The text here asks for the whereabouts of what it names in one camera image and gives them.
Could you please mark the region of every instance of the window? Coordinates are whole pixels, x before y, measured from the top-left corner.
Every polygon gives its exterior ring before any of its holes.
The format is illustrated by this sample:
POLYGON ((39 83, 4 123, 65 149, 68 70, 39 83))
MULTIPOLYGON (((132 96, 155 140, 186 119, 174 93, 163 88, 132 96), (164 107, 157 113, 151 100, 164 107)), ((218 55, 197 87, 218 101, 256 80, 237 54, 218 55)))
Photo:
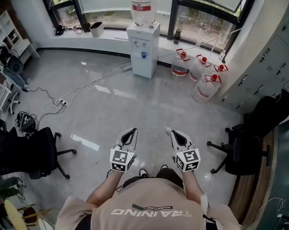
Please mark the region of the window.
MULTIPOLYGON (((159 0, 156 21, 161 35, 173 39, 176 29, 181 40, 220 53, 228 50, 252 8, 254 0, 159 0)), ((131 0, 44 0, 54 26, 103 22, 106 29, 126 30, 133 23, 131 0)))

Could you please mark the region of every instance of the office chair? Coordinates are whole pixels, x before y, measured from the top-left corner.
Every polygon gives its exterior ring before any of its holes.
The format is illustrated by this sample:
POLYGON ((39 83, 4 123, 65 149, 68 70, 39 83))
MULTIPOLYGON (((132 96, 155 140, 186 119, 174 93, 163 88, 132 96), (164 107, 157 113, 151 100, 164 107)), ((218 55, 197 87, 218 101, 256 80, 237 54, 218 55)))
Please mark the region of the office chair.
POLYGON ((57 157, 68 152, 76 154, 77 151, 57 152, 56 139, 61 137, 60 133, 56 132, 53 136, 51 129, 45 127, 30 137, 18 137, 15 128, 10 132, 5 130, 0 130, 0 175, 26 172, 31 179, 39 179, 58 168, 66 179, 70 178, 59 165, 57 157))
POLYGON ((225 171, 230 174, 255 174, 260 168, 262 156, 266 157, 266 166, 269 166, 272 151, 270 146, 267 151, 262 151, 261 139, 288 116, 289 93, 286 90, 282 89, 276 98, 262 98, 244 124, 225 129, 229 134, 228 144, 221 143, 218 146, 211 141, 207 142, 208 146, 227 153, 224 161, 217 169, 212 169, 211 173, 217 173, 225 165, 225 171))

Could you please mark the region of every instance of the window sill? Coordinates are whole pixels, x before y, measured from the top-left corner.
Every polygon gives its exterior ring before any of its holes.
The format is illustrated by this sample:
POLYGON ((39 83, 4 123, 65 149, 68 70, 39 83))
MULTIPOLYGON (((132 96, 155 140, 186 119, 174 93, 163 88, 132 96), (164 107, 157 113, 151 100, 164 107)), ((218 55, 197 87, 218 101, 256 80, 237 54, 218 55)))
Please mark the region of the window sill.
MULTIPOLYGON (((61 36, 51 36, 51 44, 46 44, 43 47, 70 47, 70 48, 87 48, 104 51, 112 51, 123 54, 130 54, 130 47, 126 31, 119 30, 104 30, 100 37, 92 37, 91 33, 74 32, 72 30, 65 31, 61 36)), ((222 62, 219 60, 217 53, 211 52, 204 48, 194 48, 194 45, 179 42, 175 45, 173 41, 165 37, 159 37, 159 57, 158 60, 165 63, 172 63, 176 50, 182 48, 187 50, 187 55, 193 61, 196 55, 202 55, 208 59, 208 62, 220 65, 222 62)))

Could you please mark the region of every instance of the gray marble floor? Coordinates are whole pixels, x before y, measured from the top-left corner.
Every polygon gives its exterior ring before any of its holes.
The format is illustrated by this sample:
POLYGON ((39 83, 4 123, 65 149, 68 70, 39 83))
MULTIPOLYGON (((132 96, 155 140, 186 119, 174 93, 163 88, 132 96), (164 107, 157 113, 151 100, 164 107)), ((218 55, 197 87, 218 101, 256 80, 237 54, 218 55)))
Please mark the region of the gray marble floor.
MULTIPOLYGON (((75 51, 43 50, 39 54, 42 58, 32 59, 25 69, 32 77, 28 89, 44 88, 55 99, 130 61, 75 51)), ((69 195, 86 199, 106 177, 116 136, 132 127, 139 130, 137 158, 121 183, 137 175, 140 168, 155 175, 163 164, 180 173, 171 159, 171 141, 165 132, 165 127, 171 127, 188 134, 199 148, 202 161, 195 173, 210 204, 227 204, 236 177, 224 169, 211 175, 210 170, 221 163, 225 153, 207 147, 206 142, 226 142, 224 128, 241 122, 242 117, 211 103, 196 103, 191 97, 193 85, 187 76, 175 78, 170 69, 158 66, 151 80, 129 70, 95 82, 93 92, 84 88, 67 111, 46 115, 39 127, 50 127, 53 133, 62 134, 57 140, 59 151, 78 151, 77 155, 64 154, 58 158, 71 179, 66 180, 59 170, 39 180, 30 180, 27 174, 19 173, 27 183, 26 203, 61 208, 69 195)), ((69 104, 74 96, 75 92, 70 93, 64 100, 69 104)), ((15 107, 16 114, 26 111, 39 117, 51 99, 45 92, 37 91, 21 93, 20 101, 15 107)), ((43 113, 49 112, 56 110, 48 105, 43 113)), ((15 116, 8 117, 8 129, 14 126, 15 116)))

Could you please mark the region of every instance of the window frame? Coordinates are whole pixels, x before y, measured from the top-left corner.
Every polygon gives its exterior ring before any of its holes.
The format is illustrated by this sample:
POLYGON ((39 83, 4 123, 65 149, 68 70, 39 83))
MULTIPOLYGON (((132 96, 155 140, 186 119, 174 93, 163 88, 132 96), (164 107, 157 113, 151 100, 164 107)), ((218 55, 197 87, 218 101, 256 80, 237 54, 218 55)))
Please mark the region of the window frame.
MULTIPOLYGON (((248 17, 248 15, 251 11, 251 8, 253 6, 254 1, 255 0, 246 0, 245 5, 244 5, 239 17, 236 17, 236 16, 230 14, 229 12, 226 12, 220 8, 216 8, 214 6, 211 6, 211 5, 205 4, 205 3, 201 3, 199 1, 195 1, 195 0, 172 0, 168 33, 167 34, 160 33, 160 36, 164 36, 168 40, 173 40, 175 23, 176 23, 176 19, 177 19, 179 6, 184 6, 187 8, 196 9, 198 11, 205 12, 207 14, 213 15, 213 16, 218 17, 220 19, 223 19, 227 22, 230 22, 231 24, 233 24, 235 26, 234 30, 241 29, 243 27, 245 21, 246 21, 246 18, 248 17)), ((49 17, 50 17, 55 28, 57 28, 57 26, 59 25, 58 18, 60 18, 60 17, 59 17, 58 9, 73 5, 75 8, 77 17, 79 19, 79 22, 80 22, 80 26, 84 29, 84 32, 90 31, 90 23, 87 21, 85 14, 82 14, 81 6, 80 6, 80 3, 78 0, 69 0, 69 1, 65 1, 63 3, 56 4, 56 5, 51 4, 51 3, 53 3, 52 0, 43 0, 43 2, 44 2, 46 10, 47 10, 49 17)), ((124 26, 106 26, 105 29, 125 31, 127 29, 127 27, 124 27, 124 26)), ((226 50, 226 54, 228 53, 231 46, 235 42, 239 32, 240 31, 237 31, 237 32, 231 34, 230 39, 224 48, 224 50, 226 50)), ((196 40, 192 40, 190 38, 184 38, 184 37, 181 37, 181 41, 186 42, 186 43, 190 43, 193 45, 195 45, 197 43, 196 40)), ((213 46, 207 45, 207 44, 203 44, 203 45, 201 45, 201 47, 205 48, 207 50, 212 50, 212 48, 213 48, 213 46)), ((213 49, 213 52, 218 53, 218 54, 221 53, 222 51, 223 51, 222 49, 219 49, 217 47, 215 47, 213 49)))

